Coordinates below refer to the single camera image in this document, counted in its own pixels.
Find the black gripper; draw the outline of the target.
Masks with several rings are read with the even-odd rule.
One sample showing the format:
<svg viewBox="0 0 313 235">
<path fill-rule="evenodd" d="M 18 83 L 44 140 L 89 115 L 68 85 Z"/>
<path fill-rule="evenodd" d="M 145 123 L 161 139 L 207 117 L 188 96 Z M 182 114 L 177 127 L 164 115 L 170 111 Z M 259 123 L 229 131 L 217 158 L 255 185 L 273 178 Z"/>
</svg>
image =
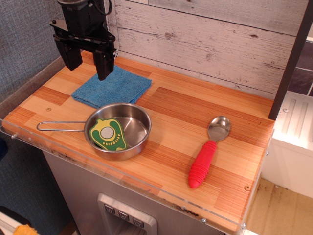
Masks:
<svg viewBox="0 0 313 235">
<path fill-rule="evenodd" d="M 63 20 L 53 19 L 54 40 L 57 49 L 69 70 L 75 70 L 82 64 L 80 49 L 73 40 L 109 43 L 105 51 L 96 50 L 93 61 L 96 66 L 98 79 L 105 80 L 114 70 L 116 49 L 113 42 L 115 37 L 108 32 L 106 16 L 112 12 L 113 4 L 108 1 L 106 8 L 102 0 L 59 0 L 62 7 Z"/>
</svg>

